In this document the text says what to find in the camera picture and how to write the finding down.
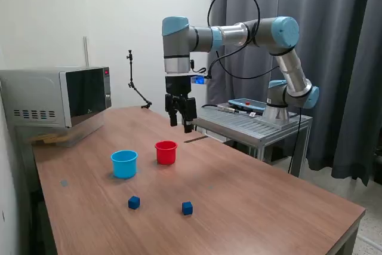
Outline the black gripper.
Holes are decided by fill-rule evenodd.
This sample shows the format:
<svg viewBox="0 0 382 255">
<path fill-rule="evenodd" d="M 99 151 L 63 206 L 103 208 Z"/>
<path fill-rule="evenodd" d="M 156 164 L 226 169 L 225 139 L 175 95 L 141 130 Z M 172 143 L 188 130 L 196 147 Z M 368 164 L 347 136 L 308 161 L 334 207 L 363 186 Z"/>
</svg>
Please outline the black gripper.
<svg viewBox="0 0 382 255">
<path fill-rule="evenodd" d="M 170 118 L 170 126 L 177 126 L 178 103 L 175 96 L 187 96 L 191 92 L 190 76 L 166 76 L 165 111 Z M 197 118 L 196 100 L 194 97 L 181 98 L 180 113 L 185 133 L 193 131 L 192 121 Z"/>
</svg>

